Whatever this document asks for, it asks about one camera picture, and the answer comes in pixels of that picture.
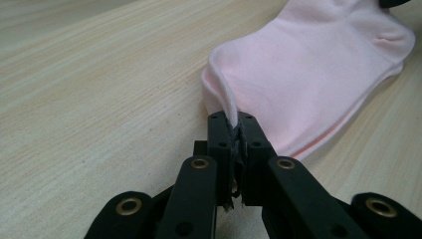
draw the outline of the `pink cloth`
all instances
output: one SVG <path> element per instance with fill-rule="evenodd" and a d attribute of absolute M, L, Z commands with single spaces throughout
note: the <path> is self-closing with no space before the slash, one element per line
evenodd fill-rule
<path fill-rule="evenodd" d="M 204 103 L 232 125 L 237 111 L 255 116 L 278 155 L 302 159 L 401 72 L 413 45 L 375 0 L 291 0 L 263 29 L 212 51 Z"/>

